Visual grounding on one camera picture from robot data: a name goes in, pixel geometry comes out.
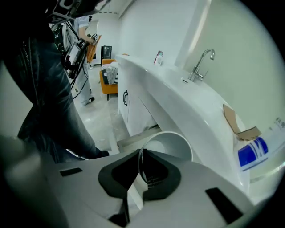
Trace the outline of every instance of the white wall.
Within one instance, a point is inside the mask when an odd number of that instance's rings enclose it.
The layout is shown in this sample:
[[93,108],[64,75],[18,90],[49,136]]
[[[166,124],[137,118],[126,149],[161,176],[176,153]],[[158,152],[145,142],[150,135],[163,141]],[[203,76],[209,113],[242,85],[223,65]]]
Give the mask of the white wall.
[[197,0],[137,0],[122,17],[119,53],[175,64],[195,12]]
[[204,50],[213,48],[200,73],[209,70],[204,82],[218,92],[247,127],[261,131],[276,117],[285,119],[285,66],[271,36],[237,0],[213,0],[197,45],[185,69],[192,71]]
[[98,21],[97,34],[101,35],[96,49],[96,60],[91,64],[101,63],[101,46],[112,46],[112,58],[118,54],[121,21],[117,14],[98,13],[93,15],[92,21]]
[[207,14],[212,0],[198,0],[194,14],[186,32],[184,41],[179,50],[179,54],[174,63],[175,66],[183,68],[187,57],[193,52],[193,49],[199,39],[201,30],[207,18]]

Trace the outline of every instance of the cabinet door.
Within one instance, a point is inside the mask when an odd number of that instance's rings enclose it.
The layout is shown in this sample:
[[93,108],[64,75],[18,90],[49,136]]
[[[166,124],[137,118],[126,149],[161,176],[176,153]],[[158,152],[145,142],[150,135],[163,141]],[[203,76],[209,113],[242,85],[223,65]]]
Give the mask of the cabinet door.
[[118,108],[120,114],[123,116],[125,124],[128,122],[128,112],[129,112],[129,99],[130,92],[128,91],[128,80],[124,69],[120,67],[118,69]]
[[144,106],[142,101],[132,93],[129,99],[129,113],[127,129],[130,136],[142,133],[143,131],[149,129],[150,127],[156,125],[155,120],[148,112],[147,108]]

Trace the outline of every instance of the person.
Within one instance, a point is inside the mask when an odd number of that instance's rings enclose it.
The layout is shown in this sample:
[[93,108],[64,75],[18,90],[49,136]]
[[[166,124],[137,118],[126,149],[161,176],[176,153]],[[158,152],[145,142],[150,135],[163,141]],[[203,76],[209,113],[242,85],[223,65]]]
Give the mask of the person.
[[71,87],[54,44],[54,35],[46,21],[47,3],[19,2],[11,24],[19,26],[19,35],[3,45],[0,58],[12,78],[33,107],[20,128],[18,137],[34,144],[40,152],[51,154],[55,163],[67,160],[66,149],[81,158],[108,156],[96,148],[74,106]]
[[[74,21],[71,22],[72,27],[74,31],[77,33],[79,39],[83,39],[84,41],[87,41],[91,44],[95,43],[95,40],[92,38],[89,38],[85,33],[86,29],[88,28],[88,22],[89,22],[89,16],[83,16],[76,18]],[[62,36],[64,38],[63,45],[64,48],[66,48],[68,45],[72,45],[74,42],[78,43],[79,40],[76,37],[76,35],[73,33],[71,29],[65,24],[62,29]],[[94,97],[90,97],[91,89],[90,89],[90,83],[89,83],[89,74],[87,70],[87,58],[84,60],[84,65],[81,69],[81,71],[78,74],[77,79],[75,80],[75,83],[77,84],[79,97],[81,99],[81,104],[83,106],[90,104],[95,99]]]

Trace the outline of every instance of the orange chair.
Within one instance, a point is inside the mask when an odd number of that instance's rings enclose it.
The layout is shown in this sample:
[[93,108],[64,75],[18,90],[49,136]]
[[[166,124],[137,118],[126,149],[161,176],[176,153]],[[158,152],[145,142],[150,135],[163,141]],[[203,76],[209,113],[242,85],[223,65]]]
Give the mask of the orange chair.
[[[103,59],[102,64],[110,64],[111,62],[114,62],[114,59]],[[102,92],[104,94],[107,94],[107,100],[109,100],[109,94],[117,94],[118,93],[118,85],[113,84],[113,85],[106,85],[104,84],[103,76],[102,76],[102,71],[100,70],[100,83],[102,87]]]

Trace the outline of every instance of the faucet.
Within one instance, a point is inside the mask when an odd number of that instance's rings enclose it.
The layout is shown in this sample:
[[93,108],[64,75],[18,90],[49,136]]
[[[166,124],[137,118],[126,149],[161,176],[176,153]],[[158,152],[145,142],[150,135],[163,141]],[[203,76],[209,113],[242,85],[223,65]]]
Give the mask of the faucet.
[[204,79],[204,77],[205,77],[206,75],[199,74],[199,69],[200,69],[199,66],[200,66],[202,60],[204,59],[204,57],[205,57],[209,52],[211,52],[211,57],[210,57],[210,59],[214,60],[214,58],[215,58],[215,50],[214,50],[214,49],[207,49],[207,50],[205,50],[205,51],[203,52],[203,54],[201,55],[201,58],[199,59],[197,65],[194,66],[194,68],[193,68],[193,70],[192,70],[192,73],[190,74],[190,76],[189,76],[189,78],[188,78],[189,80],[194,81],[195,78],[198,78],[199,80],[202,81],[202,80]]

